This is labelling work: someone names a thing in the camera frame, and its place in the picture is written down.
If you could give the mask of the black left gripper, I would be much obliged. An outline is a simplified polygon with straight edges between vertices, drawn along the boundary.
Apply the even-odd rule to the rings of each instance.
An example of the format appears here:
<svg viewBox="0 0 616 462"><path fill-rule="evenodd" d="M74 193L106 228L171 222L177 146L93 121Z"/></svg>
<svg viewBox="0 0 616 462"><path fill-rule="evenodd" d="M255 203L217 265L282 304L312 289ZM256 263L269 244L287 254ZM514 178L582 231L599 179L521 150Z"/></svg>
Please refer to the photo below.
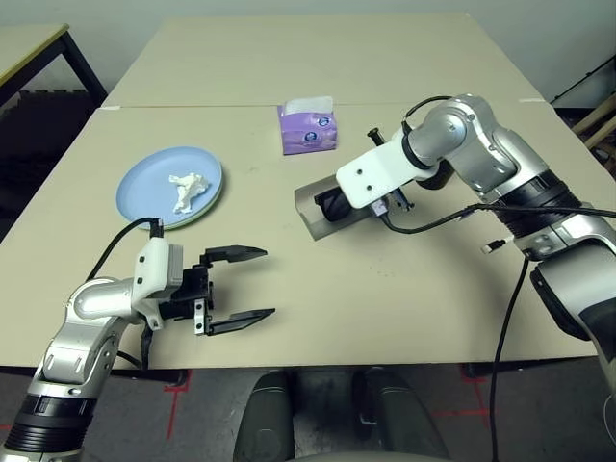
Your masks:
<svg viewBox="0 0 616 462"><path fill-rule="evenodd" d="M216 336L243 330L275 313L274 308L255 309L231 315L222 321L212 321L210 311L214 307L209 279L211 264L218 261L238 263L260 257L268 252L246 245L227 245L208 248L204 252L204 263L183 270L181 286L171 294L170 300L159 305L164 321L192 320L195 335Z"/></svg>

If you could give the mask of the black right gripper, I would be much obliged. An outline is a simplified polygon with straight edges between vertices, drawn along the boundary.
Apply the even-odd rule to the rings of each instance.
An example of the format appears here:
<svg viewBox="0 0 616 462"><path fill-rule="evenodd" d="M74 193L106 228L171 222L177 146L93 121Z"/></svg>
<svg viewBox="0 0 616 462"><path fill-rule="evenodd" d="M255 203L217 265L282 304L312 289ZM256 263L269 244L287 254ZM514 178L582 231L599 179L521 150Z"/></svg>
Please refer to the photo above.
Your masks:
<svg viewBox="0 0 616 462"><path fill-rule="evenodd" d="M382 137L378 127L372 128L367 133L367 136L372 140L375 146L380 146L385 143L385 140ZM393 190L391 192L391 196L393 197L394 201L400 209L410 211L414 207L414 204L408 201L401 188Z"/></svg>

